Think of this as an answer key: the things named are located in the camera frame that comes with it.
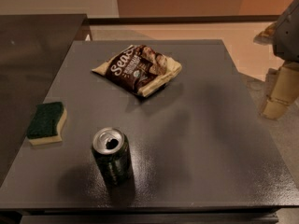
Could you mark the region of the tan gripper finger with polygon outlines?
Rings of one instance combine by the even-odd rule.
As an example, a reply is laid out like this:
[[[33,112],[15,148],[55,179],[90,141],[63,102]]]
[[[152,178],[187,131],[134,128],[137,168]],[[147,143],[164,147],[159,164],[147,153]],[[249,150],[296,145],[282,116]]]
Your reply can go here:
[[[275,22],[271,23],[253,38],[253,42],[261,45],[271,45],[276,28],[277,24]]]

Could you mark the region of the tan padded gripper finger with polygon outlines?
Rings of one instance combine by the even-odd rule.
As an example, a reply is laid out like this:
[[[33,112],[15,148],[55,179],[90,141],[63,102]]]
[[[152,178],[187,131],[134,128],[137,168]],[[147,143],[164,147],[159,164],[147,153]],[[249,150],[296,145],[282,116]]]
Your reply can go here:
[[[285,62],[268,70],[260,114],[268,119],[281,118],[299,97],[299,63]]]

